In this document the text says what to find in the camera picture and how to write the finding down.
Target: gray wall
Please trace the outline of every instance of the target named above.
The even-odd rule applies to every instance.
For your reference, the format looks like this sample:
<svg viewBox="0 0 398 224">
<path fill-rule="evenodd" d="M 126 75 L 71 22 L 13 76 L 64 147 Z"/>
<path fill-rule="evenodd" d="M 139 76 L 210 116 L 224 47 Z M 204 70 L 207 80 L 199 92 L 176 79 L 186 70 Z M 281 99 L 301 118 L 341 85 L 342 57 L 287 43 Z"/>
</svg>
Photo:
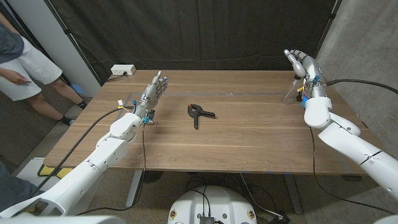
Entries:
<svg viewBox="0 0 398 224">
<path fill-rule="evenodd" d="M 398 89 L 398 1 L 343 0 L 317 61 L 327 80 L 355 78 Z M 360 83 L 332 88 L 398 159 L 398 95 Z"/>
</svg>

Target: white wall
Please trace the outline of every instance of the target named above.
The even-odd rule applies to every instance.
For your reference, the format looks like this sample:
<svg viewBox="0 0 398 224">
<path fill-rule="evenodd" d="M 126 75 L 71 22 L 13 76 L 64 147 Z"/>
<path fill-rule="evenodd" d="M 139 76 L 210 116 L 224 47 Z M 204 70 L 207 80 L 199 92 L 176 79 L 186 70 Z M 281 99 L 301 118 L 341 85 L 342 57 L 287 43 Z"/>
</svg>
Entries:
<svg viewBox="0 0 398 224">
<path fill-rule="evenodd" d="M 12 0 L 9 3 L 71 84 L 78 86 L 77 92 L 82 96 L 95 96 L 101 88 L 100 84 L 46 3 L 43 0 Z"/>
</svg>

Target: table leg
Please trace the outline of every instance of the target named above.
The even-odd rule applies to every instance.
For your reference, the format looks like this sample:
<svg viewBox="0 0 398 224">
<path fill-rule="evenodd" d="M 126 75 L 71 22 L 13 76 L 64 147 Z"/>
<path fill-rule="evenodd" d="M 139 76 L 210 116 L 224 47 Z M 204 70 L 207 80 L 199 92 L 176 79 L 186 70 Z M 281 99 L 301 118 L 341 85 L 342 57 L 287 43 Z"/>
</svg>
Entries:
<svg viewBox="0 0 398 224">
<path fill-rule="evenodd" d="M 139 183 L 141 181 L 142 170 L 134 171 L 134 176 L 132 177 L 132 182 L 130 186 L 129 196 L 127 196 L 126 207 L 130 207 L 136 197 Z"/>
<path fill-rule="evenodd" d="M 284 174 L 285 184 L 287 191 L 289 192 L 290 199 L 292 201 L 293 209 L 296 214 L 302 214 L 303 208 L 301 206 L 301 201 L 299 197 L 299 192 L 297 190 L 296 181 L 292 174 Z"/>
</svg>

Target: dark shirt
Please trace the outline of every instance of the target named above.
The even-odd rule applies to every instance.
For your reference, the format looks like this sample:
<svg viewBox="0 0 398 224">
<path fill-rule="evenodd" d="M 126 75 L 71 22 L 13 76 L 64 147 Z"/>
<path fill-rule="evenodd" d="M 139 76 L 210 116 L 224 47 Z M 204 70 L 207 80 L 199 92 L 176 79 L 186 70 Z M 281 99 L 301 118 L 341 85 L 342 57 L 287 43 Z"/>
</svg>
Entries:
<svg viewBox="0 0 398 224">
<path fill-rule="evenodd" d="M 23 51 L 24 41 L 22 37 L 0 23 L 0 63 L 18 58 Z"/>
</svg>

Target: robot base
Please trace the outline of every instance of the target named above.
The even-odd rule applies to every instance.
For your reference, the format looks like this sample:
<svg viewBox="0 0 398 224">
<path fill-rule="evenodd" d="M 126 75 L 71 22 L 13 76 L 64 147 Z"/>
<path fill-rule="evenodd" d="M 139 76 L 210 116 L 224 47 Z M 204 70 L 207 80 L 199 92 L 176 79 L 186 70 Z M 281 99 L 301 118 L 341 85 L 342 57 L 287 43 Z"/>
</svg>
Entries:
<svg viewBox="0 0 398 224">
<path fill-rule="evenodd" d="M 195 190 L 203 193 L 205 186 Z M 214 221 L 230 224 L 256 224 L 256 214 L 251 204 L 240 194 L 220 186 L 208 186 L 205 195 L 210 203 L 211 217 Z M 209 207 L 205 199 L 205 216 L 209 214 Z M 174 202 L 170 209 L 168 224 L 206 223 L 203 215 L 203 195 L 188 191 Z"/>
</svg>

